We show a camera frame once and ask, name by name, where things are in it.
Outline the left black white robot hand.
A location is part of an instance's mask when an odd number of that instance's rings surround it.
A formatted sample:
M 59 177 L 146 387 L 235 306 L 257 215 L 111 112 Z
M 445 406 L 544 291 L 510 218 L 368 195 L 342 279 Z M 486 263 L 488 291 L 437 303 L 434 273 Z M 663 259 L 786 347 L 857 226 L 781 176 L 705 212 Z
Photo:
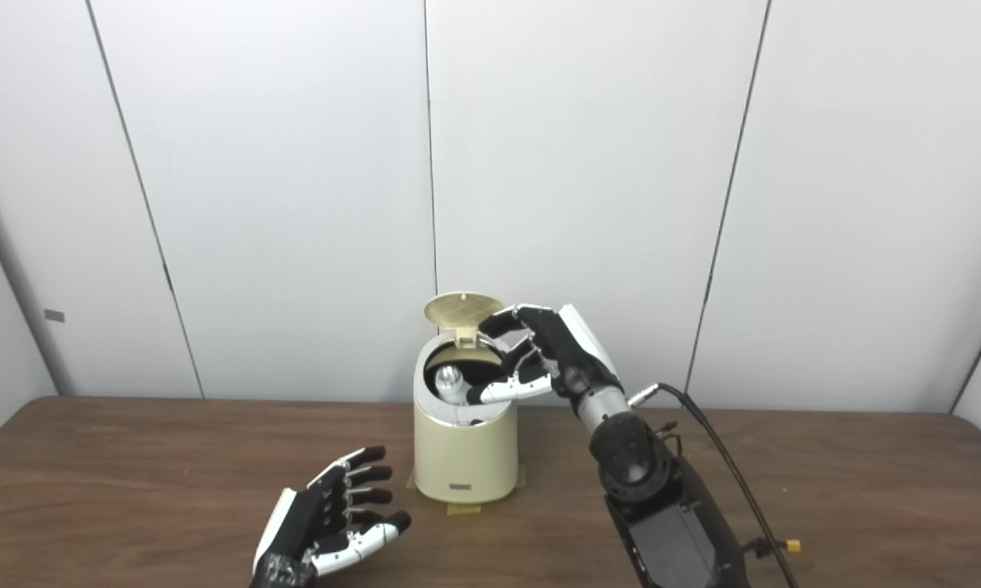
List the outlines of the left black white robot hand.
M 412 525 L 404 510 L 379 514 L 393 476 L 386 448 L 364 447 L 331 461 L 302 490 L 285 488 L 271 510 L 252 559 L 251 587 L 317 587 L 397 540 Z

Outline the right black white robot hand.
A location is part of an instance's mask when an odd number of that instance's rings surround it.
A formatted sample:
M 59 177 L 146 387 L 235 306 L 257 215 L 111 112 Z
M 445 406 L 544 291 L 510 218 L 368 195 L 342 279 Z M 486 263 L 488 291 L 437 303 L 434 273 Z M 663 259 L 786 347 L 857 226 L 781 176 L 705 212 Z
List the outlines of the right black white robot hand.
M 606 392 L 625 401 L 609 357 L 573 305 L 559 311 L 550 306 L 508 306 L 485 318 L 478 330 L 489 337 L 518 331 L 526 336 L 502 359 L 505 375 L 471 385 L 464 392 L 464 405 L 509 403 L 550 392 L 575 407 Z

